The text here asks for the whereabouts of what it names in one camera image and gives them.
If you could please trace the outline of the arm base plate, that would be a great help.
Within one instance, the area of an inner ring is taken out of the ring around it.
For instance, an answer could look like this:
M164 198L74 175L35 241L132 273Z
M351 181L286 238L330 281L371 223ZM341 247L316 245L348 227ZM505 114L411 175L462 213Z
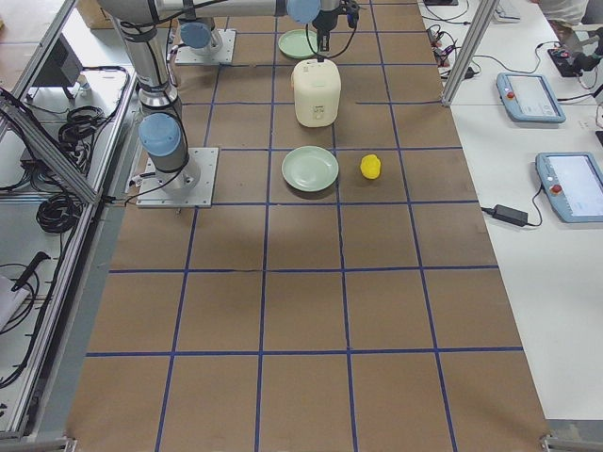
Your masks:
M142 194L135 198L140 208L208 208L212 205L217 172L218 148L189 148L187 165L175 176L155 170L151 157L146 172L154 175L141 182Z
M175 64L180 66L231 65L236 43L234 29L181 30L183 46L177 50Z

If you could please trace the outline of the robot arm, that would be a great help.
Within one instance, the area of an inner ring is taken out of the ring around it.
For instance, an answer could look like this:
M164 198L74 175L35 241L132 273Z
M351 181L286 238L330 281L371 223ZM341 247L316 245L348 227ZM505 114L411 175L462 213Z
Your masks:
M182 43L199 55L213 55L222 48L222 38L213 18L180 19Z
M177 88L171 81L169 64L156 39L160 24L177 20L185 45L216 53L221 47L215 30L216 17L289 16L299 24L311 24L317 32L317 53L330 47L330 33L338 18L345 16L355 28L359 6L355 1L101 1L120 32L139 81L139 99L146 113L181 113Z

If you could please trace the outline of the green plate near arm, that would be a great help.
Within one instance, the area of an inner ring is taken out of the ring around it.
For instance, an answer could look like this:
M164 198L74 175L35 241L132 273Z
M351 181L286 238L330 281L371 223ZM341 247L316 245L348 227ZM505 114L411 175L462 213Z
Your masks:
M318 146L302 146L289 152L282 163L285 181L303 192L318 192L331 186L339 173L335 156Z
M278 48L286 57L297 60L315 58L315 52L310 48L308 41L316 40L316 33L304 29L295 29L285 32L278 39Z

